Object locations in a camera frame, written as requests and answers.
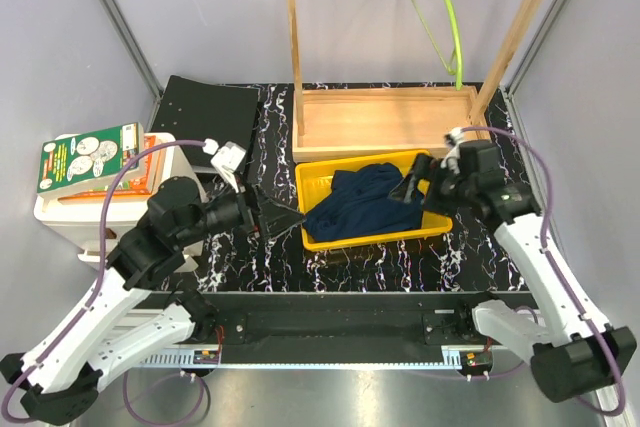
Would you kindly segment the navy blue shorts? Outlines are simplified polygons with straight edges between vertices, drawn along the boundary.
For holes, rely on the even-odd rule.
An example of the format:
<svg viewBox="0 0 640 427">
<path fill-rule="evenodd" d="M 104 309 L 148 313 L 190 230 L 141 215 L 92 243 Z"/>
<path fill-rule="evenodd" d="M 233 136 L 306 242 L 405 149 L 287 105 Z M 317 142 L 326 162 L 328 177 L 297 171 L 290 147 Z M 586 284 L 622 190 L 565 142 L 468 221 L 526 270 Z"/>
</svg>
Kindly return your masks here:
<svg viewBox="0 0 640 427">
<path fill-rule="evenodd" d="M 312 208 L 303 226 L 316 242 L 415 230 L 421 226 L 424 195 L 409 204 L 389 197 L 404 176 L 391 163 L 367 165 L 356 172 L 335 172 L 331 193 Z"/>
</svg>

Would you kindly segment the neon yellow clothes hanger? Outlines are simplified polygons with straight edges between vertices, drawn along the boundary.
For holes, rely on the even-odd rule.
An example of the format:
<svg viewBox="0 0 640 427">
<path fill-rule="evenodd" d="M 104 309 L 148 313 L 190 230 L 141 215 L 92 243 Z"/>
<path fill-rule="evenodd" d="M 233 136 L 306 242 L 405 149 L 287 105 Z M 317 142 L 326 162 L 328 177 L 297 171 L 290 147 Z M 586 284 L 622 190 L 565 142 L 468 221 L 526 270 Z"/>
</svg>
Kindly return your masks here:
<svg viewBox="0 0 640 427">
<path fill-rule="evenodd" d="M 465 57 L 457 10 L 453 0 L 409 0 L 433 52 L 453 87 L 464 83 Z"/>
</svg>

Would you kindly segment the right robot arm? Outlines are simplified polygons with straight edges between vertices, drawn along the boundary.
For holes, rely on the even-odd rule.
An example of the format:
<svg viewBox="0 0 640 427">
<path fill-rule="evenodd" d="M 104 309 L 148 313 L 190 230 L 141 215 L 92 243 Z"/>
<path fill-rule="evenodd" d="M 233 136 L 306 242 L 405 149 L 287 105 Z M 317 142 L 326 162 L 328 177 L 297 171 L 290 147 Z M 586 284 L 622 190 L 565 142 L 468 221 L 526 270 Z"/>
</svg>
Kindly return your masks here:
<svg viewBox="0 0 640 427">
<path fill-rule="evenodd" d="M 486 337 L 508 348 L 555 403 L 620 381 L 636 351 L 635 336 L 613 327 L 581 288 L 529 186 L 506 182 L 494 143 L 454 143 L 442 159 L 417 155 L 389 196 L 445 216 L 470 208 L 516 265 L 544 320 L 537 324 L 496 295 L 478 294 L 456 311 L 460 340 L 472 344 Z"/>
</svg>

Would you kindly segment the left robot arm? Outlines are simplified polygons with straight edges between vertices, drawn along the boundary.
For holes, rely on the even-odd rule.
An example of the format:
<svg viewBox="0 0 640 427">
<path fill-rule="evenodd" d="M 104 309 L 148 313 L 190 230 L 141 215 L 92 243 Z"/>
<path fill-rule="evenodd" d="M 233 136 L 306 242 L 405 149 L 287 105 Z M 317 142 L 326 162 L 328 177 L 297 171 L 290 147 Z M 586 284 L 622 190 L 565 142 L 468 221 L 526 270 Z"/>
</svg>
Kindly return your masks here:
<svg viewBox="0 0 640 427">
<path fill-rule="evenodd" d="M 191 291 L 126 334 L 106 337 L 184 264 L 185 248 L 233 230 L 270 240 L 303 220 L 302 213 L 257 185 L 205 201 L 189 177 L 162 183 L 148 199 L 146 213 L 121 237 L 67 317 L 30 351 L 2 358 L 1 374 L 10 389 L 23 392 L 23 422 L 63 426 L 83 415 L 113 380 L 155 352 L 221 335 L 215 307 Z"/>
</svg>

